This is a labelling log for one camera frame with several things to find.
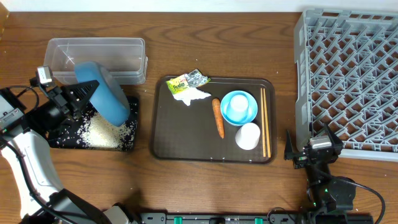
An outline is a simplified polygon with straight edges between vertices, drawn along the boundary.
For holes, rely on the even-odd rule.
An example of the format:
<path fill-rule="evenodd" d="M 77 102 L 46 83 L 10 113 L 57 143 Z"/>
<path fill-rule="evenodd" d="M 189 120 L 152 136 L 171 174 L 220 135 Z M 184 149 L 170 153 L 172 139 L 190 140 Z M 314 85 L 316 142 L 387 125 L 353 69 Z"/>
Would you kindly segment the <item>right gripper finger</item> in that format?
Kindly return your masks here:
<path fill-rule="evenodd" d="M 290 138 L 290 133 L 288 130 L 286 130 L 286 144 L 285 144 L 285 150 L 284 150 L 284 160 L 292 160 L 294 157 L 294 152 L 293 152 L 293 147 L 292 147 L 292 141 Z"/>
<path fill-rule="evenodd" d="M 331 141 L 334 148 L 342 148 L 343 141 L 330 129 L 328 125 L 325 125 L 325 131 Z"/>

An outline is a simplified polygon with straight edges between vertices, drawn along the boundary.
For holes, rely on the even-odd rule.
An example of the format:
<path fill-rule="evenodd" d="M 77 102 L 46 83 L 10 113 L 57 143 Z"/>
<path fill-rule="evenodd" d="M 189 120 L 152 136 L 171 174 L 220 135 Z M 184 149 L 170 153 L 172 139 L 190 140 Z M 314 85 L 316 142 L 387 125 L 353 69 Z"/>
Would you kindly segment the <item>wooden chopstick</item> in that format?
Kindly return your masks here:
<path fill-rule="evenodd" d="M 266 129 L 266 141 L 267 141 L 267 156 L 271 158 L 271 140 L 270 140 L 270 131 L 269 131 L 269 122 L 268 122 L 268 112 L 267 112 L 267 98 L 266 98 L 266 89 L 263 88 L 263 102 L 264 102 L 264 119 L 265 119 L 265 129 Z"/>
<path fill-rule="evenodd" d="M 265 89 L 261 88 L 261 119 L 262 119 L 262 154 L 263 157 L 266 157 L 266 124 L 265 124 L 265 114 L 266 114 L 266 107 L 265 107 Z"/>

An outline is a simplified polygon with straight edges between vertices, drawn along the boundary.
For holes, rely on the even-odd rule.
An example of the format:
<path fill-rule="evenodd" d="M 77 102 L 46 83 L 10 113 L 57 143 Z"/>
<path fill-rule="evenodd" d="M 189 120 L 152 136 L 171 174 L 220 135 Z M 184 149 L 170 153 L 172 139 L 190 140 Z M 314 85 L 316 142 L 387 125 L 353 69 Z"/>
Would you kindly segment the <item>white plastic cup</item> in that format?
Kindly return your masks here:
<path fill-rule="evenodd" d="M 235 135 L 236 144 L 244 150 L 254 149 L 259 142 L 261 130 L 255 123 L 246 123 Z"/>

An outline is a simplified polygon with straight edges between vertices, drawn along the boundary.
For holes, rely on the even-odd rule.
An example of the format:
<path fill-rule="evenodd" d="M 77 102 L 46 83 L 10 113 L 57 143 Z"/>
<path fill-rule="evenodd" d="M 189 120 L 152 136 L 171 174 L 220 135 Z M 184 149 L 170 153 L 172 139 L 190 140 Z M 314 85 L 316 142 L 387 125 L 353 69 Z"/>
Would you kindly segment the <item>light blue bowl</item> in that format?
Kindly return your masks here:
<path fill-rule="evenodd" d="M 229 110 L 229 102 L 234 95 L 244 95 L 248 99 L 248 109 L 245 113 L 232 113 Z M 221 100 L 221 114 L 223 118 L 233 126 L 242 126 L 250 123 L 257 116 L 258 106 L 256 99 L 246 91 L 235 90 L 226 94 Z"/>

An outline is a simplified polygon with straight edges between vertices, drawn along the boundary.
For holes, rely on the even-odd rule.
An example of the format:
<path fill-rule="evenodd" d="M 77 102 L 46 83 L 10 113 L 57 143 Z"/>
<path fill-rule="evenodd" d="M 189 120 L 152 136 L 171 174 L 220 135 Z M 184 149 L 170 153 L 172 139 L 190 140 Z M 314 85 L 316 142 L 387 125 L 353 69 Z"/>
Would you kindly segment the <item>light blue cup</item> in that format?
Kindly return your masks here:
<path fill-rule="evenodd" d="M 234 95 L 229 102 L 229 110 L 232 113 L 245 113 L 248 105 L 248 99 L 244 95 Z"/>

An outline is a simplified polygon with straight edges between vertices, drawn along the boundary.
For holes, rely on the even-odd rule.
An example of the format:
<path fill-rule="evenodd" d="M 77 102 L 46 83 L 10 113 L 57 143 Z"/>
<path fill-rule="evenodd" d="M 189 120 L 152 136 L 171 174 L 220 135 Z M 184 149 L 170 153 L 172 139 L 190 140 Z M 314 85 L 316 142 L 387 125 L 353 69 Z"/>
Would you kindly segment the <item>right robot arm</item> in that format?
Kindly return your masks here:
<path fill-rule="evenodd" d="M 341 154 L 343 141 L 328 126 L 324 130 L 325 135 L 311 138 L 301 151 L 294 149 L 286 133 L 284 159 L 291 160 L 294 169 L 305 169 L 307 197 L 314 203 L 297 223 L 346 223 L 346 212 L 353 209 L 356 187 L 347 183 L 349 178 L 332 176 L 328 166 Z"/>

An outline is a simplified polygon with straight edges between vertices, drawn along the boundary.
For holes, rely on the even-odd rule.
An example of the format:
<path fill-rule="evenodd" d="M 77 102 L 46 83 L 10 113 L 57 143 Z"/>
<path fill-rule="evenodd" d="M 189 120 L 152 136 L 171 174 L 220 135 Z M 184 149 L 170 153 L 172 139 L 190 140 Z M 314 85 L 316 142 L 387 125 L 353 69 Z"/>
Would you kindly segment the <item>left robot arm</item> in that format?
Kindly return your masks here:
<path fill-rule="evenodd" d="M 116 203 L 101 211 L 61 183 L 54 168 L 46 135 L 62 128 L 66 120 L 78 121 L 97 96 L 107 100 L 103 81 L 75 85 L 43 84 L 35 78 L 23 91 L 39 88 L 48 98 L 28 113 L 11 87 L 1 89 L 1 155 L 12 168 L 23 223 L 141 223 L 142 217 Z"/>

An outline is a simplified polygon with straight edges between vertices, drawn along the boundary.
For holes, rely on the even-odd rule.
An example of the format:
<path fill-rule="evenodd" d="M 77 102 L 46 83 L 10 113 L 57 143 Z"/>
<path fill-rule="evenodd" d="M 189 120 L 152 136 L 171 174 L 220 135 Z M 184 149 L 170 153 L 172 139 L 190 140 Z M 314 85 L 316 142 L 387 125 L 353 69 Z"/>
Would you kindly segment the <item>dark blue plate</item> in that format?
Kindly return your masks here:
<path fill-rule="evenodd" d="M 75 64 L 74 72 L 79 83 L 97 81 L 97 89 L 90 103 L 113 126 L 121 126 L 130 115 L 130 106 L 119 83 L 101 64 L 87 61 Z"/>

